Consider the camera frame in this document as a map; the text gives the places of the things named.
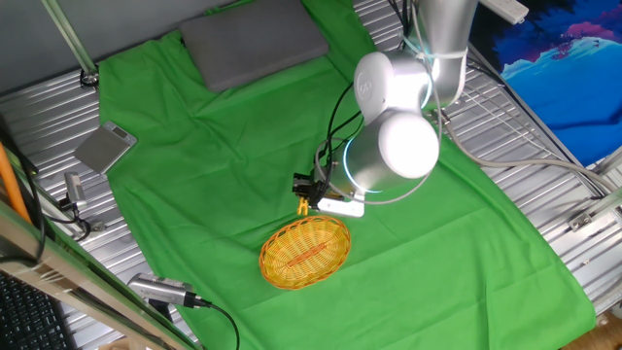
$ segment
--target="green cloth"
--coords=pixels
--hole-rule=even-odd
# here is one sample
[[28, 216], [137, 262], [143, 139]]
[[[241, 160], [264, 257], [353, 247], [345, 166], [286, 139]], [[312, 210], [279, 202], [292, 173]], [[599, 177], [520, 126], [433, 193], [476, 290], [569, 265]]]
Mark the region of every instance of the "green cloth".
[[[350, 0], [303, 3], [330, 53], [221, 94], [178, 32], [101, 63], [102, 122], [138, 138], [109, 180], [154, 272], [227, 310], [243, 350], [557, 349], [590, 330], [594, 308], [570, 272], [447, 139], [416, 193], [343, 220], [352, 250], [329, 279], [284, 291], [262, 278], [261, 245], [296, 219], [292, 175], [310, 170], [374, 50]], [[337, 122], [356, 108], [350, 93]], [[180, 312], [207, 348], [234, 348], [221, 314]]]

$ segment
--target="white cable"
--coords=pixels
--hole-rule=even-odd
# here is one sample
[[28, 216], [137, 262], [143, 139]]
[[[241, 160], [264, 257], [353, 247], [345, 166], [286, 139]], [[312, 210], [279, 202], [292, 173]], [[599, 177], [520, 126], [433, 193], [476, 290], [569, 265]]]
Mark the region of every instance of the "white cable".
[[[415, 28], [417, 31], [417, 38], [419, 39], [419, 42], [421, 43], [422, 47], [423, 47], [423, 41], [421, 40], [421, 32], [419, 30], [419, 25], [417, 24], [417, 15], [415, 14], [413, 16], [415, 22]], [[432, 68], [430, 67], [430, 63], [426, 60], [426, 59], [422, 59], [424, 66], [426, 67], [426, 71], [428, 72], [428, 76], [430, 76], [430, 84], [432, 85], [432, 95], [434, 96], [434, 100], [436, 102], [436, 114], [438, 115], [437, 118], [437, 122], [438, 122], [438, 148], [440, 149], [440, 141], [442, 140], [442, 130], [443, 130], [443, 122], [442, 122], [442, 114], [441, 114], [441, 106], [440, 106], [440, 99], [438, 98], [438, 91], [436, 90], [436, 86], [433, 83], [433, 79], [432, 79]], [[320, 151], [322, 149], [322, 147], [328, 142], [328, 140], [325, 140], [322, 142], [322, 144], [320, 144], [320, 147], [318, 147], [317, 152], [315, 153], [315, 163], [316, 163], [316, 168], [318, 169], [318, 173], [320, 175], [320, 178], [322, 178], [322, 181], [326, 181], [327, 180], [327, 176], [324, 173], [324, 169], [322, 168], [321, 164], [320, 164]], [[364, 203], [364, 204], [371, 204], [371, 205], [383, 205], [383, 204], [391, 204], [391, 203], [395, 203], [397, 201], [400, 201], [406, 197], [408, 197], [409, 195], [415, 193], [417, 190], [419, 190], [420, 187], [423, 186], [423, 184], [426, 182], [426, 180], [428, 180], [428, 178], [430, 177], [430, 174], [432, 173], [432, 171], [430, 171], [428, 174], [426, 174], [423, 179], [421, 179], [421, 181], [419, 182], [419, 184], [417, 184], [417, 186], [415, 186], [414, 188], [412, 188], [410, 191], [406, 192], [405, 194], [402, 194], [401, 196], [397, 197], [397, 198], [393, 198], [393, 199], [389, 199], [389, 200], [382, 200], [382, 201], [370, 201], [370, 200], [362, 200], [362, 199], [358, 199], [358, 198], [354, 198], [353, 196], [345, 193], [344, 191], [342, 191], [341, 189], [339, 189], [337, 186], [333, 185], [331, 181], [328, 181], [328, 185], [330, 186], [330, 188], [335, 191], [336, 193], [340, 194], [341, 196], [348, 198], [350, 200], [354, 200], [360, 203]]]
[[497, 115], [495, 115], [495, 114], [494, 114], [491, 110], [489, 110], [488, 108], [484, 107], [484, 105], [482, 105], [481, 103], [477, 102], [477, 101], [475, 100], [475, 98], [474, 98], [474, 97], [472, 97], [471, 95], [469, 95], [469, 94], [468, 94], [468, 92], [466, 92], [465, 90], [463, 90], [463, 94], [465, 94], [465, 95], [466, 95], [466, 97], [470, 98], [470, 100], [471, 100], [471, 101], [473, 101], [476, 105], [478, 105], [478, 106], [479, 106], [479, 107], [481, 107], [483, 110], [485, 110], [486, 112], [488, 112], [488, 114], [490, 114], [491, 116], [493, 116], [494, 118], [496, 118], [496, 119], [497, 119], [497, 120], [499, 120], [500, 122], [502, 122], [502, 123], [504, 123], [505, 125], [507, 125], [507, 127], [511, 128], [514, 132], [516, 132], [519, 136], [521, 136], [522, 138], [524, 138], [525, 140], [527, 140], [527, 142], [529, 142], [529, 143], [531, 143], [532, 145], [534, 145], [536, 148], [541, 149], [542, 151], [546, 152], [546, 153], [547, 153], [548, 155], [550, 155], [550, 156], [553, 156], [553, 157], [555, 157], [555, 158], [557, 158], [557, 159], [561, 159], [559, 156], [557, 156], [557, 155], [555, 155], [555, 154], [551, 153], [551, 152], [550, 152], [549, 150], [547, 150], [546, 148], [544, 148], [544, 147], [542, 147], [542, 146], [538, 145], [536, 142], [534, 142], [534, 141], [530, 140], [530, 139], [529, 139], [529, 137], [527, 137], [527, 135], [525, 135], [524, 133], [522, 133], [522, 132], [520, 132], [519, 130], [515, 129], [515, 128], [514, 128], [514, 126], [512, 126], [512, 125], [510, 125], [510, 124], [509, 124], [509, 122], [506, 122], [506, 121], [504, 121], [504, 120], [501, 118], [501, 116], [502, 116], [503, 114], [507, 114], [508, 116], [510, 116], [510, 117], [512, 118], [512, 116], [511, 116], [509, 113], [507, 113], [507, 112], [503, 111], [503, 113], [501, 113], [501, 116], [497, 116]]
[[572, 164], [570, 162], [563, 161], [563, 160], [556, 160], [556, 159], [524, 159], [524, 160], [516, 160], [516, 161], [484, 160], [482, 158], [472, 155], [469, 151], [467, 151], [465, 146], [458, 139], [458, 135], [456, 135], [456, 132], [454, 131], [454, 127], [451, 125], [450, 122], [445, 125], [445, 128], [447, 129], [447, 132], [449, 133], [451, 138], [454, 140], [454, 143], [456, 144], [456, 146], [458, 146], [458, 148], [463, 153], [465, 153], [465, 155], [471, 158], [471, 160], [473, 160], [474, 162], [480, 165], [489, 166], [489, 167], [514, 167], [514, 166], [527, 166], [527, 165], [535, 165], [535, 164], [562, 166], [567, 169], [580, 172], [581, 174], [587, 176], [588, 178], [602, 184], [612, 193], [617, 190], [615, 186], [613, 186], [609, 181], [605, 180], [603, 177], [601, 177], [597, 173], [590, 171], [584, 167], [581, 167], [581, 166], [578, 166], [578, 165], [575, 165], [575, 164]]

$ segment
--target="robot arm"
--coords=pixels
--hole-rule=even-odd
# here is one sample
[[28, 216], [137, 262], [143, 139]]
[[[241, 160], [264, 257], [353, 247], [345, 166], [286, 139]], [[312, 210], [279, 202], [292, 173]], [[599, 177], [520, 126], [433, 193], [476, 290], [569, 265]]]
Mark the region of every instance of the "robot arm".
[[[407, 41], [415, 50], [405, 46], [400, 51], [374, 52], [361, 59], [354, 90], [364, 128], [334, 151], [329, 165], [332, 191], [311, 203], [314, 209], [359, 217], [366, 194], [412, 182], [432, 171], [438, 160], [438, 139], [423, 112], [437, 107], [432, 87], [441, 107], [462, 93], [468, 35], [477, 3], [419, 0], [417, 20], [407, 31]], [[315, 173], [314, 180], [326, 181], [327, 169], [317, 158]], [[300, 189], [313, 188], [310, 183], [304, 185], [305, 181], [311, 178], [294, 175], [294, 192], [301, 197]]]

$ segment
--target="gray cable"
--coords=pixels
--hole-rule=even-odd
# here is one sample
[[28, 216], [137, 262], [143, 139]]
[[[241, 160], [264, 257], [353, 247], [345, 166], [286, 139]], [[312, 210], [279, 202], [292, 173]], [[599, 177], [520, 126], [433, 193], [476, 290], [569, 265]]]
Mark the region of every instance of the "gray cable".
[[478, 158], [472, 155], [469, 151], [467, 151], [465, 146], [458, 139], [458, 135], [456, 135], [456, 132], [454, 131], [454, 127], [451, 125], [450, 122], [445, 125], [445, 128], [447, 129], [449, 136], [451, 136], [451, 138], [454, 140], [454, 143], [456, 144], [456, 146], [458, 146], [458, 148], [462, 152], [464, 152], [465, 155], [471, 158], [471, 160], [473, 160], [474, 162], [480, 165], [489, 166], [489, 167], [513, 167], [513, 166], [527, 166], [527, 165], [537, 165], [537, 164], [561, 166], [561, 167], [565, 167], [570, 170], [580, 172], [581, 174], [587, 176], [588, 178], [602, 184], [612, 193], [617, 190], [615, 186], [613, 186], [609, 181], [605, 180], [603, 177], [601, 177], [597, 173], [590, 171], [584, 167], [572, 164], [567, 161], [556, 160], [556, 159], [524, 159], [524, 160], [515, 160], [515, 161], [489, 161], [489, 160], [484, 160], [482, 158]]

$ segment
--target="wicker basket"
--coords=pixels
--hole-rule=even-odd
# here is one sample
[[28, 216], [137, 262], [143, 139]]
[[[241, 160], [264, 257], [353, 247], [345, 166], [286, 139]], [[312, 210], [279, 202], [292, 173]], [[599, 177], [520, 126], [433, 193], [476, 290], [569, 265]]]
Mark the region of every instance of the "wicker basket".
[[259, 268], [277, 288], [297, 290], [327, 279], [350, 252], [350, 231], [337, 219], [312, 216], [281, 228], [263, 244]]

